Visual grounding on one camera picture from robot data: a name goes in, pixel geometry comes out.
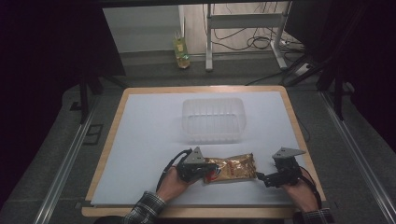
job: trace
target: person's left hand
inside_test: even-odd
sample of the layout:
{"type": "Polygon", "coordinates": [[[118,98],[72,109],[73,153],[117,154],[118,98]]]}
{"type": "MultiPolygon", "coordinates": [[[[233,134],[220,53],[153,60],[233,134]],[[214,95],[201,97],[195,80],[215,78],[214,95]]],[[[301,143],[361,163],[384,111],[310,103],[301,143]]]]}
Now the person's left hand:
{"type": "Polygon", "coordinates": [[[176,167],[172,166],[166,173],[163,182],[158,188],[157,195],[167,203],[172,199],[175,199],[180,194],[182,194],[189,187],[189,185],[195,182],[196,181],[186,183],[183,180],[181,180],[178,177],[176,167]]]}

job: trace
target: cuff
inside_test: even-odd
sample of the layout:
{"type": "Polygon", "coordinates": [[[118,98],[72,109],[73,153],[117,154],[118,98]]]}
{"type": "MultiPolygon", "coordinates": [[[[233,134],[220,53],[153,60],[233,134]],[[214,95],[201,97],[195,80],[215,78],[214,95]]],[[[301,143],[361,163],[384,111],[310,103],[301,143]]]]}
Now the cuff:
{"type": "Polygon", "coordinates": [[[329,208],[323,208],[318,211],[302,213],[304,223],[335,223],[329,208]]]}
{"type": "Polygon", "coordinates": [[[157,217],[165,208],[166,202],[157,194],[145,191],[142,198],[137,202],[136,206],[146,208],[152,215],[157,217]]]}

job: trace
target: wrist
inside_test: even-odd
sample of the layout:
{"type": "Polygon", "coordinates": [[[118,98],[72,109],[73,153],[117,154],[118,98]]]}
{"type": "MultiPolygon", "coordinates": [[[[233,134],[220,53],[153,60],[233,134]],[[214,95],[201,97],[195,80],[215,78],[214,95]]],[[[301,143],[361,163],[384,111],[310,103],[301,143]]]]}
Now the wrist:
{"type": "Polygon", "coordinates": [[[161,198],[165,203],[168,203],[171,200],[171,198],[168,195],[166,195],[166,193],[163,193],[160,190],[157,191],[157,196],[161,198]]]}
{"type": "Polygon", "coordinates": [[[319,210],[319,208],[316,205],[307,204],[304,206],[300,206],[300,211],[302,213],[310,213],[310,212],[315,212],[318,210],[319,210]]]}

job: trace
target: gray floor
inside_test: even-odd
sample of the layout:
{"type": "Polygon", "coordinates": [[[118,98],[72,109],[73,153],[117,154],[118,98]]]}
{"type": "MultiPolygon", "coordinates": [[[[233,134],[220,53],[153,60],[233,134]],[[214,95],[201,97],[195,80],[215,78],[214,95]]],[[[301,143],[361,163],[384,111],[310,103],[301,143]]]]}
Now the gray floor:
{"type": "MultiPolygon", "coordinates": [[[[203,57],[192,57],[191,67],[180,70],[173,61],[172,52],[121,56],[127,77],[119,79],[131,87],[245,85],[279,72],[271,52],[216,55],[212,73],[205,71],[203,57]]],[[[276,85],[281,78],[270,77],[255,85],[276,85]]],[[[316,79],[311,77],[296,87],[288,88],[288,93],[328,205],[337,223],[388,223],[342,135],[336,129],[328,108],[316,91],[316,79]]],[[[90,136],[84,138],[85,144],[79,149],[49,223],[88,224],[95,220],[84,217],[80,207],[84,205],[85,195],[122,95],[119,86],[101,80],[105,91],[102,95],[91,97],[92,102],[93,99],[98,102],[91,125],[103,125],[102,134],[97,144],[90,136]]],[[[78,111],[70,111],[71,105],[78,101],[78,87],[64,94],[63,108],[34,161],[5,203],[0,213],[0,223],[34,222],[78,132],[80,114],[78,111]]],[[[392,171],[396,168],[396,155],[349,102],[348,96],[344,97],[343,108],[345,123],[355,137],[361,153],[370,163],[389,197],[395,201],[396,178],[392,171]]]]}

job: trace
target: white board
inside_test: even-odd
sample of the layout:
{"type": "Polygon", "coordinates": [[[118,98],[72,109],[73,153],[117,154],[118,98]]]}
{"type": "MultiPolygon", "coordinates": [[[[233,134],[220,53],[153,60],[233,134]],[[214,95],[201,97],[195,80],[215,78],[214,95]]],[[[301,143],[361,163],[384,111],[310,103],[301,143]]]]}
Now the white board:
{"type": "MultiPolygon", "coordinates": [[[[247,125],[233,144],[200,145],[205,157],[253,153],[257,171],[275,173],[272,155],[281,147],[298,148],[290,119],[277,91],[131,94],[92,204],[135,204],[145,190],[155,191],[163,168],[177,153],[195,148],[182,131],[182,104],[188,99],[236,97],[243,101],[247,125]]],[[[296,157],[304,166],[302,156],[296,157]]],[[[198,181],[174,205],[291,204],[282,189],[260,180],[204,184],[198,181]]]]}

